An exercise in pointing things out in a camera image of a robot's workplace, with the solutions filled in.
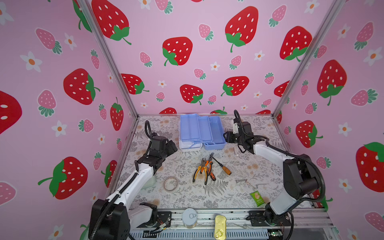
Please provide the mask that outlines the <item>white pink blue tool box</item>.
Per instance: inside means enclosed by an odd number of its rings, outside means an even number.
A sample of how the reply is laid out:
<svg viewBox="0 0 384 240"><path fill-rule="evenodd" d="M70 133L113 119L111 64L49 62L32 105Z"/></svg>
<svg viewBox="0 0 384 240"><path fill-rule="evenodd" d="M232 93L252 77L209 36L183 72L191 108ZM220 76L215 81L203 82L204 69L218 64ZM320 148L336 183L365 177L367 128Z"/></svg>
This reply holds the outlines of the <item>white pink blue tool box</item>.
<svg viewBox="0 0 384 240"><path fill-rule="evenodd" d="M222 150L227 144L224 128L218 116L189 114L180 116L179 147L182 152Z"/></svg>

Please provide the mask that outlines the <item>orange black combination pliers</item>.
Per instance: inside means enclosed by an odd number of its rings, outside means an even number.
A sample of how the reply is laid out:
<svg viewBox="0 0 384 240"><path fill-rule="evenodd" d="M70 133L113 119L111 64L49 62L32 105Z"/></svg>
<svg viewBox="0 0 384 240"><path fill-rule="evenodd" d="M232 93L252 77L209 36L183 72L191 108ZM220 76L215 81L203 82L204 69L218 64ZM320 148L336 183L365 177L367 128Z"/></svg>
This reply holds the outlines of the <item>orange black combination pliers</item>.
<svg viewBox="0 0 384 240"><path fill-rule="evenodd" d="M208 177L211 178L212 181L216 181L216 176L214 175L213 173L213 155L214 153L211 153L208 160L206 160L206 163L205 163L205 168L206 168L206 181L205 181L205 185L208 183Z"/></svg>

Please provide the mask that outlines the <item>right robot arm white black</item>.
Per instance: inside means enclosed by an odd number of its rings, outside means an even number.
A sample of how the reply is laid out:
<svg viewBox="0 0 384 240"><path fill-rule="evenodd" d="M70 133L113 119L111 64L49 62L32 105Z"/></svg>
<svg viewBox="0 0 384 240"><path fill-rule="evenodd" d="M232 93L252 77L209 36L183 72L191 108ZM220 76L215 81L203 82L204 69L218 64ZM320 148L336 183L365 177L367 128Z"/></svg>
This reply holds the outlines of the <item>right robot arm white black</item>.
<svg viewBox="0 0 384 240"><path fill-rule="evenodd" d="M265 207L265 222L277 225L302 202L321 202L325 180L319 168L306 155L295 155L270 144L269 138L254 135L251 125L235 119L233 130L224 133L227 143L237 144L242 153L262 157L283 170L283 189Z"/></svg>

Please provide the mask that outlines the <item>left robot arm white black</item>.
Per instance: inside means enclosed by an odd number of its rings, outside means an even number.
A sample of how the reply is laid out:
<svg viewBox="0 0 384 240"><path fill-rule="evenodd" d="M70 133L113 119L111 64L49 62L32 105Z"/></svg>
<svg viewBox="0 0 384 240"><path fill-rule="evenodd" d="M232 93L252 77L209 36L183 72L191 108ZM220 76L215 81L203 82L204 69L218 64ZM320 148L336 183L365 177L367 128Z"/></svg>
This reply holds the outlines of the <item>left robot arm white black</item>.
<svg viewBox="0 0 384 240"><path fill-rule="evenodd" d="M178 149L173 141L155 136L146 153L135 161L135 170L115 192L105 200L97 200L91 211L90 240L127 240L130 231L142 224L157 221L157 207L142 203L136 209L130 206L144 185L155 175L167 157Z"/></svg>

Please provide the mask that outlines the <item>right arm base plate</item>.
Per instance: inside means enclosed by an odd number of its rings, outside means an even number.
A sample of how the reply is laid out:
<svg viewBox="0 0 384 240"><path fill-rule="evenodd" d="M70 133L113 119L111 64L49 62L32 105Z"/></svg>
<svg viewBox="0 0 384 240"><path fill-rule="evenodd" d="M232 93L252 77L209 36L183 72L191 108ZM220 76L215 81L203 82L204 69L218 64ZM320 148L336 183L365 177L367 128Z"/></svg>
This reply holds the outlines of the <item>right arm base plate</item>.
<svg viewBox="0 0 384 240"><path fill-rule="evenodd" d="M269 211L249 211L246 217L253 227L288 227L291 225L289 215L276 215Z"/></svg>

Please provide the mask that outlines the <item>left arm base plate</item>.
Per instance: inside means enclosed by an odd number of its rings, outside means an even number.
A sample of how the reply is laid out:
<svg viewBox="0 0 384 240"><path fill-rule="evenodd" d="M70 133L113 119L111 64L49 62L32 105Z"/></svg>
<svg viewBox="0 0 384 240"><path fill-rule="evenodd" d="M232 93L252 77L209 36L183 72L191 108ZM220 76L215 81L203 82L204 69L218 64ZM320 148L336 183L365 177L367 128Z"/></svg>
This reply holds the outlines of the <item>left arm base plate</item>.
<svg viewBox="0 0 384 240"><path fill-rule="evenodd" d="M172 223L172 212L170 211L159 211L157 216L151 218L147 223L143 223L138 226L138 228L157 228L162 224L166 224L165 227L168 228Z"/></svg>

